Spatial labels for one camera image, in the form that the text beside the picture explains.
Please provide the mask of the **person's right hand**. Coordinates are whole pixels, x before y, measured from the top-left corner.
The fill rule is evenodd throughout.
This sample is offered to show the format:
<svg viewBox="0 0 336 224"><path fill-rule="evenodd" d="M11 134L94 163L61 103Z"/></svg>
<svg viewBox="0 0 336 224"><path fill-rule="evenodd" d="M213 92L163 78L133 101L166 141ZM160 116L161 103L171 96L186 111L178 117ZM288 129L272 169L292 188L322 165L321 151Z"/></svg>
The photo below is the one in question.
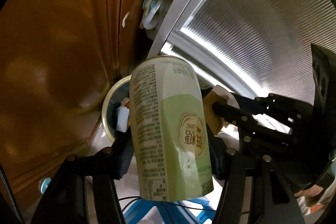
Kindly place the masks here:
<svg viewBox="0 0 336 224"><path fill-rule="evenodd" d="M317 205L322 198L325 189L319 185L314 185L309 189L300 190L294 196L298 199L299 206L313 207Z"/></svg>

